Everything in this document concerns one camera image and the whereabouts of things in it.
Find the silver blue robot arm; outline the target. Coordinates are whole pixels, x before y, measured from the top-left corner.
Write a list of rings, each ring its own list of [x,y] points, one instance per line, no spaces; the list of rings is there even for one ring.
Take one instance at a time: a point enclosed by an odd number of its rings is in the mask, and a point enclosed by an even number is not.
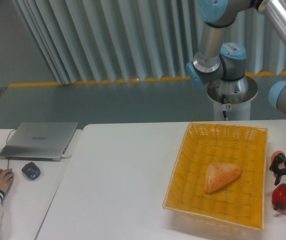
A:
[[[204,21],[198,52],[186,70],[191,80],[207,86],[218,121],[248,120],[251,102],[258,92],[257,83],[245,75],[246,50],[235,42],[225,42],[227,28],[239,12],[256,9],[265,15],[286,45],[286,2],[284,0],[201,0],[198,11]],[[286,115],[286,81],[274,84],[269,102]],[[278,184],[286,175],[286,156],[272,158],[270,171]]]

